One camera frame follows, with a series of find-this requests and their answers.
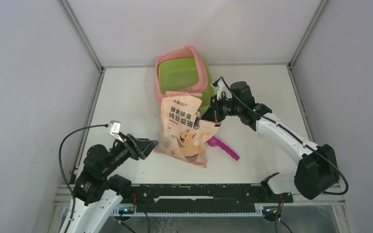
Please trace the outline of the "pink green litter box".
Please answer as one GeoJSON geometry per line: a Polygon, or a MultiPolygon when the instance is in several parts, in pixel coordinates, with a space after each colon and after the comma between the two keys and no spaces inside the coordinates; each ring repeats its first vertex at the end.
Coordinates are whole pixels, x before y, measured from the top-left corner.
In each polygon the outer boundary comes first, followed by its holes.
{"type": "Polygon", "coordinates": [[[158,103],[167,92],[201,93],[200,114],[207,111],[214,95],[212,75],[206,60],[191,46],[155,61],[155,98],[158,103]]]}

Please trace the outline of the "magenta plastic scoop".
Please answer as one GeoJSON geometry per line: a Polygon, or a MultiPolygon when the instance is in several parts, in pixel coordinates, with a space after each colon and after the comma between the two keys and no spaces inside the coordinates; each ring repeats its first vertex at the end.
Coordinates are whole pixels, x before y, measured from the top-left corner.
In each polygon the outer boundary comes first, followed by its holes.
{"type": "Polygon", "coordinates": [[[236,161],[238,161],[240,159],[240,156],[233,149],[231,149],[228,145],[226,145],[225,143],[223,143],[220,139],[218,139],[215,136],[211,137],[207,141],[207,144],[210,147],[219,147],[219,148],[221,148],[224,152],[226,152],[230,157],[232,157],[236,161]]]}

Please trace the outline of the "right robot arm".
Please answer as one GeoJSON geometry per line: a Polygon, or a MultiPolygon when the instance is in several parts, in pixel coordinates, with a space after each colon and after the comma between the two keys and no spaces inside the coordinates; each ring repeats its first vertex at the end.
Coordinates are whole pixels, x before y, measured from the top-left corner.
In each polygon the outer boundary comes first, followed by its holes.
{"type": "Polygon", "coordinates": [[[220,124],[226,117],[238,117],[242,124],[274,142],[297,166],[295,172],[276,172],[261,182],[265,201],[273,202],[284,193],[299,193],[309,200],[320,194],[334,194],[329,188],[345,177],[330,145],[320,146],[288,128],[272,109],[255,102],[245,81],[227,85],[220,77],[211,86],[217,93],[211,97],[203,120],[220,124]]]}

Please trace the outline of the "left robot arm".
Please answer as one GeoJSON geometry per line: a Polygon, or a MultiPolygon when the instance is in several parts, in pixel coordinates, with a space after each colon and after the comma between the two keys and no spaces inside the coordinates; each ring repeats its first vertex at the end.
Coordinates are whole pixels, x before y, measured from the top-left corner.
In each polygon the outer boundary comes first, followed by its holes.
{"type": "Polygon", "coordinates": [[[113,172],[128,159],[145,160],[158,141],[119,135],[110,149],[101,144],[88,149],[61,233],[98,233],[113,210],[131,199],[132,182],[113,172]]]}

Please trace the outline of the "cat litter bag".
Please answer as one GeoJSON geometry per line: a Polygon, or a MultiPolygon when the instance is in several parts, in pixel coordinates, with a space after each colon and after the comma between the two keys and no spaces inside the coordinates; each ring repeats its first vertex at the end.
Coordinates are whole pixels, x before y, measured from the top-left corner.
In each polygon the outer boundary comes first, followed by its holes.
{"type": "Polygon", "coordinates": [[[161,101],[162,131],[155,152],[199,167],[207,167],[205,143],[220,124],[201,119],[200,93],[168,91],[161,101]]]}

